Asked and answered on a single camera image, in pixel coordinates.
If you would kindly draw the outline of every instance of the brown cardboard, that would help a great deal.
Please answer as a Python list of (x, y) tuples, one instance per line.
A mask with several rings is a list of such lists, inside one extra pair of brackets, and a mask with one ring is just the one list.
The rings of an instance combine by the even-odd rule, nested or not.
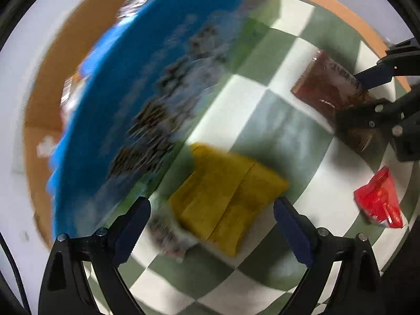
[(65, 79), (70, 77), (94, 43), (114, 24), (125, 0), (84, 0), (64, 23), (35, 79), (24, 119), (25, 165), (30, 195), (39, 232), (49, 247), (51, 196), (46, 183), (51, 175), (48, 158), (39, 158), (36, 147), (49, 135), (61, 136), (60, 99)]

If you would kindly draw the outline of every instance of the green floor tile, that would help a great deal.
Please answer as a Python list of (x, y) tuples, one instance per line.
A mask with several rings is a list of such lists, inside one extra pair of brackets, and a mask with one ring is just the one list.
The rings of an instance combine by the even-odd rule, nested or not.
[(265, 0), (249, 15), (264, 25), (271, 26), (280, 16), (280, 0)]
[(284, 308), (287, 301), (291, 298), (291, 293), (284, 293), (276, 301), (270, 304), (262, 312), (259, 312), (258, 315), (279, 315), (280, 311)]
[(135, 281), (140, 277), (143, 273), (144, 267), (142, 267), (133, 257), (130, 256), (129, 260), (121, 264), (118, 267), (118, 272), (121, 275), (125, 285), (127, 288), (130, 289), (131, 286), (134, 284)]
[(295, 36), (270, 28), (237, 73), (267, 86), (289, 52)]
[(159, 184), (157, 189), (159, 198), (168, 200), (193, 171), (194, 158), (192, 152), (187, 145), (184, 145)]
[(219, 313), (201, 303), (195, 302), (179, 312), (178, 315), (219, 315)]
[(370, 169), (376, 173), (381, 166), (387, 146), (388, 141), (380, 133), (375, 133), (368, 147), (363, 152), (358, 152), (358, 154), (365, 160)]
[(398, 79), (395, 78), (395, 99), (398, 99), (398, 98), (404, 96), (406, 93), (407, 93), (407, 91), (403, 88), (403, 86), (398, 81)]
[(232, 73), (236, 73), (269, 29), (269, 26), (251, 18), (245, 22), (236, 43), (229, 50), (227, 67)]
[(201, 245), (188, 250), (182, 263), (158, 255), (149, 268), (195, 299), (213, 290), (234, 271)]
[(136, 299), (136, 302), (146, 315), (162, 315), (161, 312), (158, 312), (157, 310), (150, 308), (149, 306), (146, 306), (143, 302), (140, 302), (137, 299)]
[(414, 162), (413, 170), (411, 171), (411, 178), (408, 183), (407, 190), (400, 202), (401, 211), (404, 216), (410, 221), (414, 210), (417, 206), (420, 196), (420, 164), (418, 161)]
[(95, 296), (98, 302), (100, 302), (100, 304), (102, 304), (107, 310), (110, 310), (99, 284), (92, 278), (88, 279), (88, 283), (93, 296)]
[(371, 222), (364, 212), (360, 211), (344, 237), (354, 238), (358, 233), (364, 233), (369, 238), (370, 244), (373, 245), (384, 230), (384, 226), (381, 226), (374, 221)]
[(289, 290), (299, 284), (306, 266), (299, 263), (275, 226), (240, 264), (239, 270), (270, 288)]
[(266, 91), (231, 151), (287, 179), (290, 189), (285, 195), (293, 204), (314, 176), (332, 138), (312, 118)]
[(349, 72), (354, 72), (362, 37), (334, 13), (316, 7), (300, 37), (327, 51)]

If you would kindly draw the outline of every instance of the plastic bag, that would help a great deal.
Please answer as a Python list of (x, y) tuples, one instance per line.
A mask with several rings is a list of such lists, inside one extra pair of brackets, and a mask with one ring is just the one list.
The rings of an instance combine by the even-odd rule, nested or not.
[(388, 167), (382, 167), (367, 185), (355, 190), (354, 199), (370, 219), (386, 227), (402, 228), (400, 204)]
[(69, 122), (77, 109), (85, 91), (85, 86), (86, 77), (81, 77), (78, 72), (65, 81), (60, 102), (60, 116), (64, 125)]
[[(291, 92), (332, 124), (338, 111), (372, 100), (349, 71), (321, 50), (317, 51)], [(373, 135), (372, 129), (353, 129), (341, 138), (350, 147), (363, 151)]]
[(135, 15), (148, 0), (126, 0), (118, 10), (117, 19)]
[(186, 251), (197, 244), (198, 239), (178, 224), (166, 202), (151, 198), (151, 204), (152, 214), (148, 227), (160, 247), (161, 254), (182, 262)]

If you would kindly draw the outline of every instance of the screw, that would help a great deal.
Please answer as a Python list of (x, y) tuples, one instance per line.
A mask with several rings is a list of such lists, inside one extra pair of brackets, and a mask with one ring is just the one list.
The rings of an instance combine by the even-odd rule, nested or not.
[(359, 233), (359, 234), (358, 234), (358, 238), (359, 238), (362, 242), (364, 242), (364, 241), (367, 241), (368, 236), (367, 236), (367, 235), (365, 235), (364, 233)]
[(392, 135), (395, 137), (400, 137), (402, 135), (402, 126), (396, 125), (392, 128)]
[(68, 237), (69, 237), (69, 236), (68, 236), (66, 233), (62, 233), (62, 234), (59, 234), (59, 235), (58, 235), (57, 240), (58, 240), (59, 242), (62, 242), (62, 241), (67, 240), (67, 239), (68, 239)]
[(98, 237), (103, 237), (104, 235), (106, 235), (107, 232), (108, 232), (107, 228), (101, 227), (101, 228), (98, 228), (95, 233)]
[(375, 107), (375, 112), (382, 112), (382, 110), (384, 110), (384, 106), (382, 104), (378, 104)]
[(328, 231), (326, 228), (324, 228), (324, 227), (320, 227), (319, 229), (318, 229), (318, 234), (320, 235), (320, 236), (322, 236), (322, 237), (326, 237), (326, 236), (328, 236), (329, 234), (330, 234), (330, 231)]

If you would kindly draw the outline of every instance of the red packet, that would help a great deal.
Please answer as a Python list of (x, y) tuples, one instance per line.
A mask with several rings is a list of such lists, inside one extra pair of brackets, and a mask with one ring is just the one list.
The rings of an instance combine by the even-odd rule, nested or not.
[(367, 185), (355, 190), (354, 199), (369, 218), (386, 227), (402, 228), (400, 204), (388, 167), (382, 167)]

